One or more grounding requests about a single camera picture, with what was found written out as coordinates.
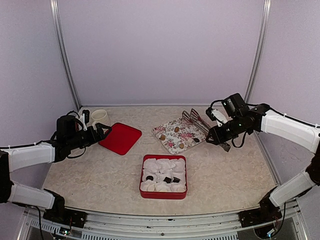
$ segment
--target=red square plate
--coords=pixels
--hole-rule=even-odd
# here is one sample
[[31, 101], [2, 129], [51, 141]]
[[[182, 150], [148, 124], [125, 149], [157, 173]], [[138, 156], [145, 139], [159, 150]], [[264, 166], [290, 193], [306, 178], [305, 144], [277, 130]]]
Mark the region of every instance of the red square plate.
[[[185, 161], [185, 192], [159, 192], [159, 191], [142, 191], [140, 185], [142, 183], [142, 177], [144, 174], [144, 162], [147, 159], [183, 159]], [[184, 156], [181, 155], [145, 155], [142, 162], [141, 178], [139, 184], [139, 190], [141, 197], [145, 199], [184, 199], [187, 196], [188, 182], [187, 182], [187, 161]]]
[[110, 134], [99, 144], [119, 155], [125, 155], [142, 135], [140, 130], [120, 122], [111, 128]]

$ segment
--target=black cookie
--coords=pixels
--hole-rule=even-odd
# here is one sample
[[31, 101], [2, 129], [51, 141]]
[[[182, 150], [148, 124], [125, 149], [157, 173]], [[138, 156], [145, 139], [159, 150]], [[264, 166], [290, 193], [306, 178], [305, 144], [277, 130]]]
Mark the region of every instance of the black cookie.
[[163, 181], [166, 182], [167, 184], [170, 184], [172, 180], [171, 180], [171, 178], [166, 176]]
[[177, 177], [174, 177], [172, 182], [173, 182], [173, 183], [179, 183], [179, 182], [180, 182], [180, 179], [177, 178]]
[[153, 177], [153, 176], [147, 176], [145, 179], [146, 179], [146, 180], [151, 180], [151, 181], [153, 181], [153, 180], [154, 180], [154, 177]]

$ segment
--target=metal frame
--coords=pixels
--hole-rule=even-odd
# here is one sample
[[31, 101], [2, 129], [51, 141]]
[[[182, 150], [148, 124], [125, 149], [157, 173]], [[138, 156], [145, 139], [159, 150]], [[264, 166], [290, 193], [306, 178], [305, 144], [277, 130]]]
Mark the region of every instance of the metal frame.
[[69, 65], [69, 61], [68, 61], [68, 57], [67, 57], [64, 37], [63, 37], [63, 33], [62, 33], [60, 15], [59, 15], [58, 0], [50, 0], [50, 6], [51, 6], [51, 12], [52, 12], [55, 33], [56, 33], [58, 44], [59, 44], [59, 49], [60, 49], [62, 63], [64, 66], [66, 79], [67, 79], [67, 82], [68, 82], [68, 85], [70, 88], [70, 92], [71, 92], [72, 99], [73, 99], [74, 105], [76, 107], [76, 110], [79, 111], [81, 108], [81, 102], [80, 102], [80, 99], [79, 99], [79, 96], [77, 93], [76, 85], [74, 83], [74, 80], [73, 80], [73, 77], [71, 74], [71, 69], [70, 69], [70, 65]]
[[[186, 216], [139, 216], [95, 211], [86, 212], [88, 216], [84, 228], [73, 227], [72, 231], [77, 233], [78, 237], [69, 236], [70, 239], [235, 240], [238, 239], [238, 231], [269, 224], [265, 223], [241, 228], [238, 217], [239, 211]], [[305, 234], [305, 225], [303, 219], [301, 219], [301, 213], [295, 200], [287, 203], [285, 218], [292, 218], [294, 220], [299, 240], [308, 239]], [[21, 228], [17, 239], [25, 240], [30, 227], [39, 228], [38, 212], [27, 208], [20, 222]], [[57, 230], [60, 227], [69, 227], [45, 219], [42, 219], [41, 222], [42, 230], [45, 232], [54, 233], [54, 230], [58, 232]]]
[[247, 103], [251, 97], [252, 91], [254, 89], [254, 84], [256, 81], [256, 76], [259, 68], [260, 59], [262, 56], [262, 51], [265, 44], [265, 38], [267, 33], [267, 26], [269, 21], [269, 15], [270, 15], [270, 8], [271, 8], [271, 0], [264, 0], [264, 7], [263, 7], [263, 13], [262, 13], [262, 21], [260, 26], [260, 33], [258, 38], [258, 45], [256, 48], [254, 61], [253, 61], [253, 67], [250, 74], [250, 80], [248, 87], [246, 89], [246, 93], [244, 96], [244, 101]]

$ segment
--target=metal tongs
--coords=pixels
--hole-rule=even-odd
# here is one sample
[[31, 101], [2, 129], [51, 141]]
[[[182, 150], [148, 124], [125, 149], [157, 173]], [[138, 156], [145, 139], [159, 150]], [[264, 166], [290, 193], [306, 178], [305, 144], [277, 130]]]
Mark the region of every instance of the metal tongs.
[[[211, 129], [211, 127], [200, 117], [199, 113], [194, 110], [193, 108], [191, 109], [190, 114], [186, 111], [182, 112], [182, 118], [188, 122], [190, 122], [191, 124], [193, 124], [194, 126], [196, 126], [199, 130], [201, 130], [206, 136], [209, 133], [209, 130]], [[224, 142], [224, 143], [220, 143], [219, 144], [220, 147], [223, 148], [223, 150], [225, 150], [226, 152], [229, 152], [231, 146]]]

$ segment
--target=red box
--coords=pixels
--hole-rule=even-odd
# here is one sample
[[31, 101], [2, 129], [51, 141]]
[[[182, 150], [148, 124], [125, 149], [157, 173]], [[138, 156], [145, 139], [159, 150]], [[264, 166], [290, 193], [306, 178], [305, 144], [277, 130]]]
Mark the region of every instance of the red box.
[[[142, 177], [144, 174], [144, 162], [147, 159], [183, 159], [185, 161], [185, 192], [156, 192], [156, 191], [142, 191], [140, 189], [142, 183]], [[141, 178], [139, 184], [139, 190], [141, 197], [145, 199], [184, 199], [188, 191], [187, 181], [187, 161], [184, 156], [181, 155], [145, 155], [142, 162]]]

